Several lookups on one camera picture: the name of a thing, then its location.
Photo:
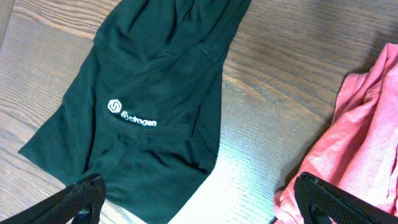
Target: brand logo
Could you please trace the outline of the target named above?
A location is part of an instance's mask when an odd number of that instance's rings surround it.
[[[119,100],[110,100],[108,103],[108,109],[112,113],[118,113],[122,109],[122,104],[120,103]]]
[[[119,100],[110,100],[108,103],[108,109],[112,113],[119,113],[122,110],[122,104],[120,103]],[[141,124],[142,126],[153,126],[156,127],[157,122],[156,121],[149,121],[146,119],[140,119],[137,118],[136,116],[130,116],[127,111],[123,111],[120,116],[124,118],[126,121],[130,121],[133,123]]]

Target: wooden table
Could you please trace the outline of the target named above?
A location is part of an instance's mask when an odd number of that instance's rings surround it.
[[[16,0],[0,52],[0,220],[64,186],[17,154],[59,106],[118,0]],[[223,74],[216,169],[172,223],[267,223],[349,72],[398,40],[393,0],[252,1]],[[106,202],[103,223],[134,223]]]

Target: circular logo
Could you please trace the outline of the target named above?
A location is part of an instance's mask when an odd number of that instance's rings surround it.
[[[110,100],[108,103],[108,109],[112,113],[118,113],[122,109],[122,104],[120,103],[119,100]]]

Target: pink garment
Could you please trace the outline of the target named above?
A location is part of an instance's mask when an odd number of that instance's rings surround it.
[[[397,216],[397,63],[398,45],[387,44],[369,73],[346,78],[329,130],[275,195],[277,223],[303,223],[293,186],[305,171]]]

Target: clothing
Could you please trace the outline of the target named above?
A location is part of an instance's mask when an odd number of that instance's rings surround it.
[[[62,105],[19,151],[66,185],[167,223],[215,166],[221,74],[249,0],[123,0]]]
[[[303,223],[294,198],[302,172],[397,216],[398,45],[387,44],[369,73],[351,74],[337,96],[329,130],[274,199],[277,223]]]

